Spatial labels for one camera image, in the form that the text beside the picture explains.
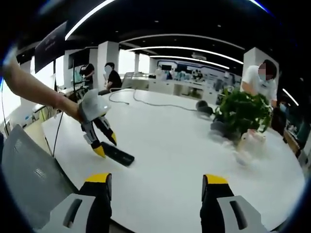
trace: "round table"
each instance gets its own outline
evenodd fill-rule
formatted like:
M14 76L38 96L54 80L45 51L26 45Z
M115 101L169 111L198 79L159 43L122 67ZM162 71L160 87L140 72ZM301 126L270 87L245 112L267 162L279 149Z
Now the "round table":
M148 91L136 98L153 104L175 104L194 109L196 101ZM55 157L77 188L94 173L112 173L112 219L136 233L200 233L204 174L226 178L235 195L244 197L261 213L268 230L289 216L305 180L299 163L282 137L265 132L268 153L241 166L233 151L212 141L211 121L176 107L154 107L133 99L132 90L111 96L106 117L118 148L135 156L130 167L96 155L83 139L78 122L66 114L60 126ZM59 122L43 123L51 147ZM96 129L100 140L108 142Z

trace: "black t-shirt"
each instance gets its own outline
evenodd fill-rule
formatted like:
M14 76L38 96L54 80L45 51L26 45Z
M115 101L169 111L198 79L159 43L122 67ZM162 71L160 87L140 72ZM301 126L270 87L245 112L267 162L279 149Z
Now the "black t-shirt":
M89 63L89 64L84 65L84 66L81 67L80 74L86 76L86 75L89 75L94 70L95 70L94 66L91 63ZM86 82L87 83L93 83L93 75L88 77L88 78L86 78Z
M112 82L110 88L121 88L122 86L120 75L115 70L111 71L108 82Z

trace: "window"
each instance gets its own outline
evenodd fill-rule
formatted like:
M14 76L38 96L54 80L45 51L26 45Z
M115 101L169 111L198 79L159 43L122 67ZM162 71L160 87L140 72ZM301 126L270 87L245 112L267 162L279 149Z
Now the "window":
M148 55L139 54L138 71L143 73L149 73L150 57Z
M54 89L55 76L53 70L53 62L47 64L45 67L39 70L39 72L35 73L35 57L32 57L30 62L30 73L44 85L48 86L51 89Z
M119 74L135 71L135 53L120 50L119 53Z
M64 56L56 59L55 65L56 84L57 86L64 85Z
M0 80L1 80L0 81L1 83L0 85L0 123L2 123L4 121L3 112L6 118L9 117L9 115L20 106L20 97L15 95L10 90L10 88L8 87L8 85L6 84L6 82L4 81L2 77L0 77Z

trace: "face mask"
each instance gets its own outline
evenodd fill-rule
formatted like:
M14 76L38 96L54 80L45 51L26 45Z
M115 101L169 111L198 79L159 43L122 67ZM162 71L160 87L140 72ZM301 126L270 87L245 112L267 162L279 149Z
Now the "face mask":
M258 74L259 78L262 80L262 81L266 81L266 75L265 74Z
M285 113L286 109L287 109L287 107L283 103L281 103L280 104L280 110Z
M111 66L106 66L105 67L105 72L106 72L107 75L109 75L111 73L111 71L112 71Z

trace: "white t-shirt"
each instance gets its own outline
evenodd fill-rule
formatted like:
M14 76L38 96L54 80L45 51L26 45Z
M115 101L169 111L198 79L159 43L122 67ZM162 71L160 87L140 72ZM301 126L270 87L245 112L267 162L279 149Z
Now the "white t-shirt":
M241 81L240 91L244 91L242 88L242 82L246 82L252 85L253 89L257 93L263 94L267 100L270 102L276 99L277 87L276 82L271 79L268 81L262 80L258 75L259 66L250 66Z

